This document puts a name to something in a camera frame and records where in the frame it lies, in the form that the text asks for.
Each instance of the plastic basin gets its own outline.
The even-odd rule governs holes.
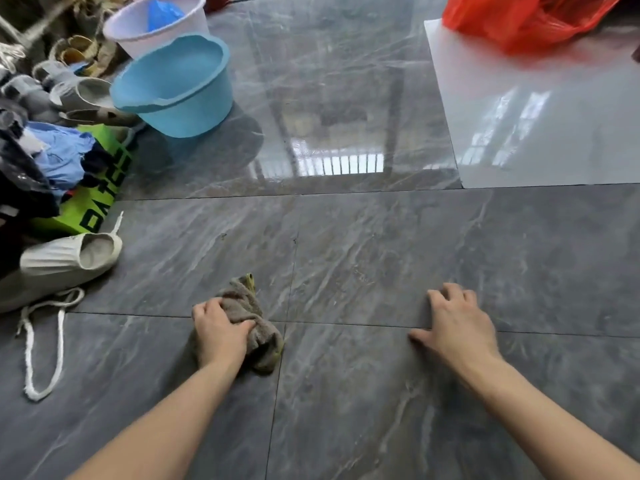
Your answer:
[[[217,37],[182,35],[131,62],[111,85],[114,105],[167,136],[187,138],[219,125],[233,94],[229,49]]]
[[[137,0],[112,15],[102,32],[133,59],[185,33],[208,34],[204,3],[207,0],[162,0],[175,3],[184,12],[180,20],[152,32],[147,31],[149,0]]]

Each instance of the blue plastic bag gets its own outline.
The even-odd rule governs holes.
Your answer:
[[[184,13],[180,7],[174,3],[150,0],[148,5],[147,31],[153,32],[154,30],[171,25],[183,16]]]

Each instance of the gray marble floor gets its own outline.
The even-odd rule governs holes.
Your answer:
[[[237,0],[210,19],[236,106],[189,141],[149,130],[105,229],[121,259],[66,324],[58,389],[22,395],[0,321],[0,470],[62,479],[194,370],[191,306],[251,271],[285,334],[243,374],[191,479],[540,479],[406,339],[424,293],[476,289],[512,364],[640,460],[640,186],[462,189],[422,26],[446,0]],[[36,320],[36,384],[55,320]]]

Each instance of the brown cloth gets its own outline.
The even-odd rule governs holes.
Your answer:
[[[253,275],[247,273],[232,279],[229,287],[220,291],[218,296],[222,298],[220,306],[231,323],[255,321],[255,327],[247,337],[247,363],[260,374],[272,373],[282,355],[284,339],[273,323],[262,318],[262,309],[255,297]]]

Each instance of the person's left hand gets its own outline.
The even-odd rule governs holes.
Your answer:
[[[233,325],[220,307],[220,301],[221,298],[212,298],[194,306],[191,311],[198,334],[201,367],[222,357],[242,362],[246,355],[247,335],[255,326],[253,320]]]

